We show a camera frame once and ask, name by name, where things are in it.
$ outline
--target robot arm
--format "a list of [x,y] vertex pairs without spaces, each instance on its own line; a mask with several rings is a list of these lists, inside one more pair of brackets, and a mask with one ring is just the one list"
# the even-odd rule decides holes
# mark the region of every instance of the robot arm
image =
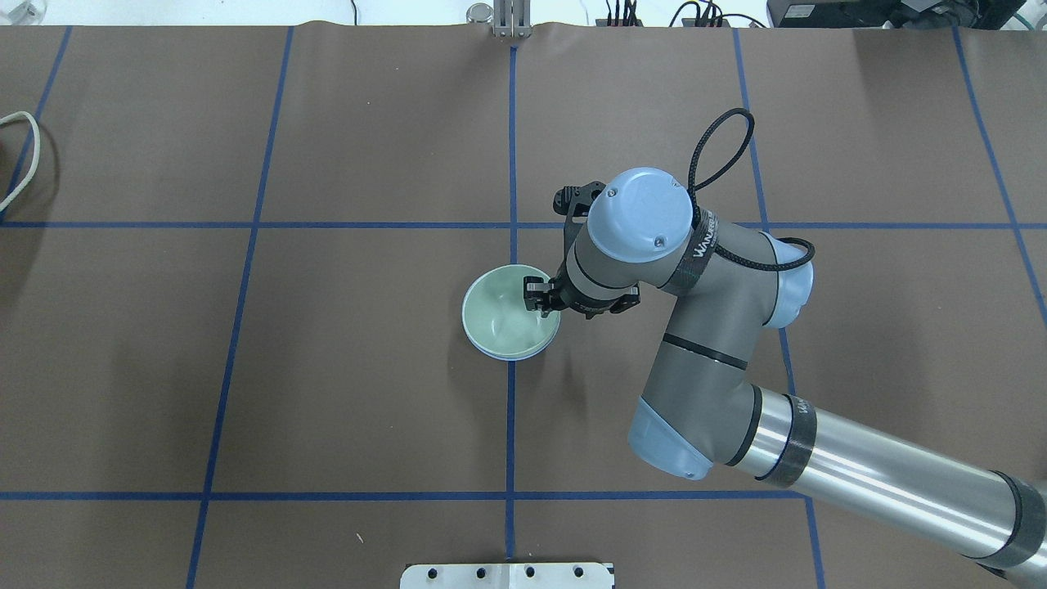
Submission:
[[735,467],[935,540],[1019,587],[1047,587],[1044,490],[744,382],[760,332],[788,325],[807,301],[802,251],[719,221],[651,167],[565,186],[554,208],[565,214],[564,260],[548,282],[526,279],[528,309],[622,313],[639,304],[640,281],[677,297],[629,432],[641,458],[692,480]]

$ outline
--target metal plate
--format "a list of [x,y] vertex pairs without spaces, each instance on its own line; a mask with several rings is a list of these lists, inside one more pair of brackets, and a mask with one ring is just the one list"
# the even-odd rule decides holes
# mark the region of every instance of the metal plate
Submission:
[[400,589],[614,589],[615,566],[601,563],[413,565]]

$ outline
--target light green bowl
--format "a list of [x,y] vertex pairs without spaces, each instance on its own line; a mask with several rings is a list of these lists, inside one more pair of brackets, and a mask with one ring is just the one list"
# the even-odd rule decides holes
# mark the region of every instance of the light green bowl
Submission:
[[527,360],[545,349],[560,329],[560,312],[542,319],[524,304],[524,276],[549,274],[525,264],[494,268],[476,278],[462,300],[462,327],[476,349],[504,361]]

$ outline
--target white metal bracket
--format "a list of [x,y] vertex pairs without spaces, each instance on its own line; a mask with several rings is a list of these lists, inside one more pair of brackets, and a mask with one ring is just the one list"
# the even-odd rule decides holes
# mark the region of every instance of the white metal bracket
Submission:
[[614,589],[607,563],[413,565],[400,589]]
[[531,37],[531,0],[494,0],[495,37]]

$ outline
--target blue tape line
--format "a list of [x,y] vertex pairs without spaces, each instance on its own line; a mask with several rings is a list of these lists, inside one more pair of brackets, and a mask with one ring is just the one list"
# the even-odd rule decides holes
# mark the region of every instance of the blue tape line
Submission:
[[202,493],[5,491],[0,501],[200,501]]
[[[741,85],[741,100],[747,109],[749,106],[749,89],[745,82],[745,66],[744,58],[741,53],[741,39],[738,36],[738,29],[732,28],[732,35],[734,36],[734,56],[735,61],[738,63],[738,83]],[[760,160],[756,153],[756,134],[753,134],[753,141],[750,144],[750,154],[753,159],[753,177],[756,180],[756,201],[760,208],[760,222],[762,228],[765,231],[771,231],[771,219],[767,216],[766,202],[763,200],[763,180],[760,174]],[[785,329],[778,331],[778,341],[781,345],[782,350],[782,363],[785,365],[785,377],[788,382],[788,394],[796,397],[796,378],[793,372],[793,356],[789,354],[788,349],[788,335],[785,333]],[[825,589],[825,579],[822,571],[822,548],[818,541],[818,524],[815,521],[815,511],[814,505],[810,503],[809,498],[805,498],[804,501],[807,504],[807,528],[810,535],[810,548],[811,556],[815,563],[815,572],[818,577],[819,589]]]
[[210,502],[206,496],[200,501],[200,512],[197,513],[197,528],[193,535],[193,553],[190,554],[190,570],[185,575],[185,588],[193,589],[196,585],[196,571],[200,565],[200,550],[203,548],[203,530],[207,527],[207,511]]
[[822,543],[818,539],[815,502],[809,497],[804,497],[803,503],[807,508],[807,531],[810,533],[810,553],[815,557],[815,579],[818,581],[818,589],[825,589],[825,567],[822,566]]
[[506,229],[505,222],[469,221],[263,221],[264,229]]
[[244,255],[244,270],[240,278],[240,292],[237,296],[237,312],[232,319],[232,334],[229,337],[229,349],[226,354],[225,372],[222,377],[222,390],[218,399],[218,411],[215,414],[215,429],[211,433],[210,451],[207,455],[207,471],[204,476],[203,494],[200,501],[200,513],[197,517],[197,529],[193,540],[193,553],[190,558],[190,570],[185,577],[186,589],[193,589],[196,584],[197,566],[200,563],[200,550],[203,547],[203,534],[207,525],[207,508],[211,488],[215,483],[215,468],[218,463],[218,449],[222,440],[222,426],[225,424],[225,409],[229,400],[229,386],[232,382],[232,366],[237,359],[237,346],[240,343],[240,329],[243,324],[244,305],[247,301],[247,286],[250,282],[251,264],[254,260],[254,246],[258,243],[259,222],[262,220],[262,206],[265,203],[265,188],[269,179],[269,162],[272,159],[272,145],[276,138],[276,124],[280,121],[280,106],[284,96],[284,83],[287,81],[287,65],[291,56],[291,42],[294,40],[294,27],[287,27],[287,39],[284,42],[284,58],[280,67],[280,80],[276,82],[276,96],[273,98],[272,117],[269,121],[269,136],[266,139],[265,157],[262,160],[262,174],[259,178],[259,191],[254,200],[254,218],[251,234],[247,240],[247,253]]
[[[759,221],[737,225],[762,229]],[[1013,229],[1011,223],[908,223],[848,221],[771,221],[771,228],[790,229]],[[251,221],[8,221],[0,229],[249,229]],[[261,229],[507,229],[503,221],[261,221]],[[1047,229],[1047,223],[1018,223],[1024,230]],[[518,222],[520,229],[561,229],[563,223]]]
[[[516,50],[509,47],[509,263],[515,264],[519,249],[516,210]],[[516,553],[516,363],[506,367],[506,560]]]
[[7,491],[0,501],[202,501],[402,502],[402,501],[703,501],[803,499],[792,491],[421,491],[421,492],[80,492]]
[[9,221],[3,228],[49,229],[247,229],[249,221]]
[[[745,110],[752,110],[749,104],[749,84],[745,82],[745,63],[741,59],[741,39],[738,37],[737,28],[732,28],[731,33],[734,37],[734,61],[738,65],[738,86],[741,88],[741,105],[745,107]],[[770,230],[771,227],[767,226],[767,205],[763,200],[763,176],[760,174],[760,156],[756,149],[755,132],[753,139],[749,143],[749,158],[753,162],[753,182],[756,185],[756,204],[760,209],[760,223],[763,225],[763,230]]]
[[803,499],[794,491],[520,491],[517,501],[711,501],[726,499]]
[[[62,59],[65,58],[65,50],[69,46],[69,37],[72,35],[72,26],[67,26],[65,33],[62,35],[62,43],[59,44],[59,52],[54,54],[54,62],[51,64],[51,72],[47,75],[47,82],[44,84],[44,91],[40,94],[40,101],[37,103],[37,110],[34,111],[32,116],[36,117],[37,122],[40,122],[40,118],[44,114],[44,106],[47,105],[47,98],[51,95],[51,87],[54,86],[54,78],[59,74],[59,67],[62,66]],[[29,144],[32,142],[32,132],[30,131],[25,136],[25,141],[22,142],[22,151],[18,154],[18,160],[15,162],[15,169],[10,174],[10,182],[7,183],[7,191],[4,194],[10,194],[18,185],[19,176],[22,175],[22,166],[25,164],[25,157],[29,154]],[[43,145],[44,139],[41,137],[40,143]],[[6,209],[0,210],[0,223],[3,222],[4,214],[7,212]]]
[[399,501],[504,501],[502,492],[305,492],[305,493],[211,493],[214,501],[330,501],[330,502],[399,502]]
[[1009,229],[1009,223],[910,223],[910,222],[833,222],[770,221],[771,228],[790,229]]
[[971,82],[971,71],[967,69],[967,59],[963,53],[963,42],[960,40],[960,29],[953,27],[953,42],[956,44],[956,56],[960,60],[960,69],[963,71],[963,83],[967,87],[967,97],[971,99],[971,110],[974,111],[975,120],[978,122],[978,132],[981,133],[982,142],[985,143],[985,153],[988,155],[988,161],[993,165],[993,175],[996,176],[996,185],[1000,188],[1000,198],[1003,199],[1003,206],[1007,209],[1007,218],[1010,219],[1010,225],[1015,230],[1015,241],[1018,242],[1018,250],[1022,254],[1022,263],[1025,265],[1025,273],[1028,275],[1029,285],[1032,287],[1032,294],[1035,297],[1037,305],[1040,308],[1040,319],[1044,322],[1044,327],[1047,327],[1047,304],[1044,303],[1043,290],[1040,288],[1040,280],[1037,278],[1037,272],[1032,268],[1032,259],[1029,257],[1029,251],[1025,247],[1025,237],[1022,236],[1022,229],[1018,223],[1018,216],[1015,213],[1015,207],[1010,202],[1010,195],[1007,192],[1007,185],[1003,181],[1003,173],[1000,171],[1000,164],[996,159],[996,150],[993,149],[993,141],[988,138],[988,130],[985,128],[985,121],[982,119],[981,108],[978,106],[978,97],[975,96],[975,86]]
[[793,355],[788,352],[788,334],[782,327],[778,331],[778,343],[782,348],[782,363],[785,365],[785,379],[788,383],[788,394],[796,397],[796,377],[793,372]]
[[516,363],[507,364],[506,398],[506,560],[516,552]]
[[516,211],[516,46],[509,48],[509,263],[515,264],[518,246]]

